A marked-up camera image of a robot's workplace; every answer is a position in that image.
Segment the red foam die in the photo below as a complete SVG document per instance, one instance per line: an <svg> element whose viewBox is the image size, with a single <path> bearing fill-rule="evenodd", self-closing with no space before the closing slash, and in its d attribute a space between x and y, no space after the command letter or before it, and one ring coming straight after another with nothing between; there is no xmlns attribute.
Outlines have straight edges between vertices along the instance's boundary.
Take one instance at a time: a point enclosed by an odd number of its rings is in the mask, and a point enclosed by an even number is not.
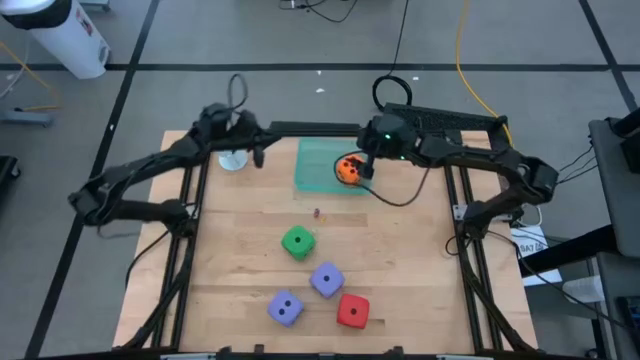
<svg viewBox="0 0 640 360"><path fill-rule="evenodd" d="M364 329L369 319L370 303L361 296L343 294L340 298L337 322L352 328Z"/></svg>

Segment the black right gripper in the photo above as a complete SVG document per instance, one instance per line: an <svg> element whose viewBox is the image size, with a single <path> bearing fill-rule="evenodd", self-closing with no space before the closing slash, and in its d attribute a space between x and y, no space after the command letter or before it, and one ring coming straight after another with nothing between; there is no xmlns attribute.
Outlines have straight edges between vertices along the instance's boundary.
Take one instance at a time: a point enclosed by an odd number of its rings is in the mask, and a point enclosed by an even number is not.
<svg viewBox="0 0 640 360"><path fill-rule="evenodd" d="M368 155L360 167L361 177L373 178L375 158L400 159L407 138L408 124L402 118L390 114L374 116L357 136L357 147Z"/></svg>

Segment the white cylindrical bin black rim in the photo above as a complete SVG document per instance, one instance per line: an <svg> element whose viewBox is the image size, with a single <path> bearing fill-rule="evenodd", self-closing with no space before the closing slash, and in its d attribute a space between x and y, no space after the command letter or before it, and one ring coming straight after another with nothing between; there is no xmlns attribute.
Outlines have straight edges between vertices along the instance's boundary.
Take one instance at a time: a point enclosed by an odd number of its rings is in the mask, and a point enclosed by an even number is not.
<svg viewBox="0 0 640 360"><path fill-rule="evenodd" d="M80 80L106 72L111 48L79 0L0 0L0 16Z"/></svg>

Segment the green foam die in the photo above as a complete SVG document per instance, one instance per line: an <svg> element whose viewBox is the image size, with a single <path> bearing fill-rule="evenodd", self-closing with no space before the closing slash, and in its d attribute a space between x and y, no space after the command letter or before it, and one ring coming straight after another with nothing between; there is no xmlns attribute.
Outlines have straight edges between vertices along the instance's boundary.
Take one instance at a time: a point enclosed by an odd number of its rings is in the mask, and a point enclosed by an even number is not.
<svg viewBox="0 0 640 360"><path fill-rule="evenodd" d="M303 226L293 226L281 240L282 247L297 261L303 261L314 249L314 235Z"/></svg>

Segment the grey floor stand base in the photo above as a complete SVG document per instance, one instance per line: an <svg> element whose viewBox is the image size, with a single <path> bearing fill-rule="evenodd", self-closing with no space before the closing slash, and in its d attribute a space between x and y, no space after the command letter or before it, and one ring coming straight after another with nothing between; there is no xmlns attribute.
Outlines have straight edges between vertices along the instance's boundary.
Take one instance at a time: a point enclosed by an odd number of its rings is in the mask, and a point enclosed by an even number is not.
<svg viewBox="0 0 640 360"><path fill-rule="evenodd" d="M0 110L0 123L14 123L22 125L40 125L48 127L53 117L46 113L36 113L22 110Z"/></svg>

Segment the purple foam die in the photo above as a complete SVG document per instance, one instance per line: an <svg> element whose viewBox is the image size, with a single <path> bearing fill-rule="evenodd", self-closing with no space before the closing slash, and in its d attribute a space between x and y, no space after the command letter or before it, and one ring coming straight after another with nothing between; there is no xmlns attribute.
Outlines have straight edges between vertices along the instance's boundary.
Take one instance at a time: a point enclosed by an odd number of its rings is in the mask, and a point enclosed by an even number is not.
<svg viewBox="0 0 640 360"><path fill-rule="evenodd" d="M279 291L267 307L269 316L285 327L291 327L303 310L303 302L285 290Z"/></svg>
<svg viewBox="0 0 640 360"><path fill-rule="evenodd" d="M345 283L343 273L331 262L324 262L312 273L311 286L324 298L331 298Z"/></svg>

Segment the black desk edge bar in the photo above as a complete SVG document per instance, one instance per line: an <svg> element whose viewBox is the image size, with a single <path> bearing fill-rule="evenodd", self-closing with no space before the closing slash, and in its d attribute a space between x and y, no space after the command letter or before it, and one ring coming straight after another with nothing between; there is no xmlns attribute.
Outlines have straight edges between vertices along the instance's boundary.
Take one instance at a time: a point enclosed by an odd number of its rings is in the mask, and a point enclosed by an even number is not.
<svg viewBox="0 0 640 360"><path fill-rule="evenodd" d="M542 273L559 266L588 260L600 252L618 254L616 236L611 225L603 226L579 237L564 241L519 260L523 277Z"/></svg>

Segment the teal translucent plastic tray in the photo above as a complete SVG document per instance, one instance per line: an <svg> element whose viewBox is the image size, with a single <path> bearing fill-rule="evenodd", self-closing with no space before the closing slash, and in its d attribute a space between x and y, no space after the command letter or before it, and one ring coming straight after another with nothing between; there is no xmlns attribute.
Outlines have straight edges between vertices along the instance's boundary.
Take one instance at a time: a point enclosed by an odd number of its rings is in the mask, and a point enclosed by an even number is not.
<svg viewBox="0 0 640 360"><path fill-rule="evenodd" d="M307 193L367 195L365 189L344 185L334 175L338 157L356 149L354 138L301 138L294 172L296 189Z"/></svg>

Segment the orange foam die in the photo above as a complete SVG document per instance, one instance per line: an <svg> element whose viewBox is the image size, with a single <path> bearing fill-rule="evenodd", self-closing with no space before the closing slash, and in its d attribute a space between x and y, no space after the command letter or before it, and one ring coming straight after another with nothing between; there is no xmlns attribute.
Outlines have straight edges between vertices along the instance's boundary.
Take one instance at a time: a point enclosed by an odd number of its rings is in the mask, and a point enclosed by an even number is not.
<svg viewBox="0 0 640 360"><path fill-rule="evenodd" d="M361 181L359 166L364 163L364 159L359 155L348 155L341 157L335 165L337 178L348 185L356 185Z"/></svg>

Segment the white printed paper sign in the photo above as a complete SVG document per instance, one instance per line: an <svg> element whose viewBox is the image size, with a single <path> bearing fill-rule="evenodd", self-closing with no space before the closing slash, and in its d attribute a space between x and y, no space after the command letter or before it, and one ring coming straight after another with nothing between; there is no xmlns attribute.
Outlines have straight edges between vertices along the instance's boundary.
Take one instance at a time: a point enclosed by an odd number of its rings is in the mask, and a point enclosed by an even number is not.
<svg viewBox="0 0 640 360"><path fill-rule="evenodd" d="M549 241L540 226L527 226L511 229L512 239L519 246L520 253L524 256L530 256L547 249L552 241ZM538 276L530 275L523 278L524 286L538 286L543 285L541 280L544 278L551 283L561 283L562 276L558 269L552 269L546 272L540 273Z"/></svg>

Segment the grey side desk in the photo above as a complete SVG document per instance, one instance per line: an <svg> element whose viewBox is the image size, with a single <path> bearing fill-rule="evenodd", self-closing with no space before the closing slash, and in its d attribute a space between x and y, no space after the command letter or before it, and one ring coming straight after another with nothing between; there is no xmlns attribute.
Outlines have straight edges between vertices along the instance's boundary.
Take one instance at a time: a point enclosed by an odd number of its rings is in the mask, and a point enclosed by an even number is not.
<svg viewBox="0 0 640 360"><path fill-rule="evenodd" d="M640 258L640 174L629 170L622 139L606 121L590 121L589 131L618 251Z"/></svg>

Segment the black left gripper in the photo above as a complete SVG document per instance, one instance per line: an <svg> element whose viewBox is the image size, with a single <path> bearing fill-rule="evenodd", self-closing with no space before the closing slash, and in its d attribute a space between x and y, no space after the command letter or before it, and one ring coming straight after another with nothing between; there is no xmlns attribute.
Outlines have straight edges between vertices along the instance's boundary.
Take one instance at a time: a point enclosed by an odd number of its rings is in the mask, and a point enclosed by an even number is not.
<svg viewBox="0 0 640 360"><path fill-rule="evenodd" d="M219 149L252 149L255 167L262 168L265 162L265 150L280 139L281 136L278 133L260 128L252 112L243 110L236 123L219 140Z"/></svg>

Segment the black floor object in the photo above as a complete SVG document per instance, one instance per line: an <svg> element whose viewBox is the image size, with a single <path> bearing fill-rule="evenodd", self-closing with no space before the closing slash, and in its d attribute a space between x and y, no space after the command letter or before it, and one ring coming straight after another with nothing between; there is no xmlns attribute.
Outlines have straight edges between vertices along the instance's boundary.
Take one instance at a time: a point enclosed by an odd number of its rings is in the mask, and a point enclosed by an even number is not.
<svg viewBox="0 0 640 360"><path fill-rule="evenodd" d="M16 179L21 175L18 159L13 156L0 155L0 182Z"/></svg>

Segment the black device on desk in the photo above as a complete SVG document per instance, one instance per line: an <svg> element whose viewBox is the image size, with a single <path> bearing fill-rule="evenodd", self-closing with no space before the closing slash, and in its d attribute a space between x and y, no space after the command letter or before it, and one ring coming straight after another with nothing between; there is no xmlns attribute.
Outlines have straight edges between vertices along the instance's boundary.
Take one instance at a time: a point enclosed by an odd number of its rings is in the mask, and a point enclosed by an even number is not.
<svg viewBox="0 0 640 360"><path fill-rule="evenodd" d="M621 149L630 171L640 174L640 107L620 120L616 129L625 138Z"/></svg>

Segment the black perforated panel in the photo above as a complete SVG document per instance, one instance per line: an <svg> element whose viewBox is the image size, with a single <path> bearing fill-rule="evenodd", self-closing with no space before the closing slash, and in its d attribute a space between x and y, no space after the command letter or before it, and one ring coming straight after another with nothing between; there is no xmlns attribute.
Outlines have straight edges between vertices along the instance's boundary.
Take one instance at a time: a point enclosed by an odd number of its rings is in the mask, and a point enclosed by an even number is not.
<svg viewBox="0 0 640 360"><path fill-rule="evenodd" d="M501 131L505 124L504 121L484 115L396 103L387 103L383 108L383 113L396 115L414 128L431 133L445 130L494 132Z"/></svg>

